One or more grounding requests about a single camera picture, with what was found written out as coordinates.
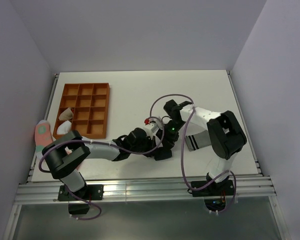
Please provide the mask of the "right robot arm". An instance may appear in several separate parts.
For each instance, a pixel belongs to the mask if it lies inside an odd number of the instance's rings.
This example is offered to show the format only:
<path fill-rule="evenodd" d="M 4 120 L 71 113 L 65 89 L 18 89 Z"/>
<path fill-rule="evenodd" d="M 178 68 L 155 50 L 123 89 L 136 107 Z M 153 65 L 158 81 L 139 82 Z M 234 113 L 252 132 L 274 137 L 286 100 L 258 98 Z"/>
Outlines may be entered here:
<path fill-rule="evenodd" d="M 195 124 L 208 133 L 211 147 L 218 157 L 218 162 L 207 174 L 207 191 L 212 195 L 219 194 L 224 188 L 224 181 L 229 178 L 230 170 L 237 154 L 247 143 L 247 138 L 236 116 L 232 111 L 215 112 L 195 107 L 189 101 L 177 104 L 169 100 L 163 107 L 170 117 L 165 125 L 165 135 L 179 132 L 181 127 L 187 128 Z"/>

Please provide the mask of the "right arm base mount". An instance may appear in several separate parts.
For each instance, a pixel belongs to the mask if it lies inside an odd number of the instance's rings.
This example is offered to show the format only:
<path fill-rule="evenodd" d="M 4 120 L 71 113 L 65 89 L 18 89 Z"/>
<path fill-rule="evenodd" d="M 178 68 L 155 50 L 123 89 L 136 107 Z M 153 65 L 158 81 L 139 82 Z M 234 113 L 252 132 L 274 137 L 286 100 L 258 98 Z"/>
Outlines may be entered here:
<path fill-rule="evenodd" d="M 206 175 L 206 180 L 191 181 L 191 188 L 188 188 L 187 192 L 194 198 L 208 197 L 209 199 L 204 200 L 204 204 L 209 212 L 214 212 L 215 214 L 224 212 L 227 207 L 236 201 L 237 178 L 232 171 L 230 171 L 230 173 L 233 176 L 233 180 L 227 176 L 223 181 L 218 183 L 212 182 L 201 190 L 198 189 L 207 185 L 212 180 L 208 174 Z"/>

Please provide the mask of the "dark blue patterned sock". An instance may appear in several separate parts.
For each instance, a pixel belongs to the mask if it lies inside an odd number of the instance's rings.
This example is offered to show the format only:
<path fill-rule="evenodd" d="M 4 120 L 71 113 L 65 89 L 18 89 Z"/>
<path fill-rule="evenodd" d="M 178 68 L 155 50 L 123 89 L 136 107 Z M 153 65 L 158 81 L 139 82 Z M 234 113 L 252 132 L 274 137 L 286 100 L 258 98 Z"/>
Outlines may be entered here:
<path fill-rule="evenodd" d="M 172 157 L 172 150 L 160 147 L 155 150 L 153 157 L 156 161 L 167 160 Z"/>

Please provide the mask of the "grey striped sock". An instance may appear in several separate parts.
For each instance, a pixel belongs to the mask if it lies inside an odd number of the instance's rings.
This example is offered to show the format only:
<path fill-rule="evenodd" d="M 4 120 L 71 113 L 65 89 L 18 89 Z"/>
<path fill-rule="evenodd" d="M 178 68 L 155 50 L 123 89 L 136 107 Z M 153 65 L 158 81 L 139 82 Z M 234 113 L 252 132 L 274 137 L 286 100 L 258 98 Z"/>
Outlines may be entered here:
<path fill-rule="evenodd" d="M 185 143 L 190 152 L 208 147 L 211 145 L 210 136 L 207 130 L 193 135 L 185 136 Z"/>

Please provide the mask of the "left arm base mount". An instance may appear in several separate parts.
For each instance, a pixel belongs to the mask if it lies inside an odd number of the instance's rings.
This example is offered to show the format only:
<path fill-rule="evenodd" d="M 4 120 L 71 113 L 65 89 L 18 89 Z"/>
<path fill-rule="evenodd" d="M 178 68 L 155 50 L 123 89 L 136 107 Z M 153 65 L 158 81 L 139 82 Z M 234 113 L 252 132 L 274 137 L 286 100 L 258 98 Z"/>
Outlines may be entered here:
<path fill-rule="evenodd" d="M 89 221 L 101 216 L 102 208 L 93 201 L 101 201 L 103 193 L 102 184 L 88 184 L 76 192 L 71 192 L 66 185 L 62 185 L 59 188 L 57 201 L 68 202 L 68 213 L 71 218 L 77 221 Z M 92 208 L 98 209 L 97 215 L 85 217 Z"/>

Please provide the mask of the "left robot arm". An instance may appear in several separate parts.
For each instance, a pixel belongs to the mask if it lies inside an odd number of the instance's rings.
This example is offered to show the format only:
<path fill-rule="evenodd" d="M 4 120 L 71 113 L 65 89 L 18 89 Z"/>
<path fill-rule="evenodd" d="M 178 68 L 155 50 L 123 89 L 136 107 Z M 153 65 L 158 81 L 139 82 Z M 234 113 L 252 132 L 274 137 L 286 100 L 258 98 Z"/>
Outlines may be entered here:
<path fill-rule="evenodd" d="M 61 181 L 72 197 L 81 200 L 89 193 L 86 181 L 78 170 L 85 159 L 119 162 L 131 154 L 156 158 L 162 149 L 161 143 L 139 127 L 111 141 L 89 139 L 81 136 L 77 130 L 72 130 L 43 148 L 40 161 L 46 162 L 48 170 L 42 169 L 41 163 L 39 169 Z"/>

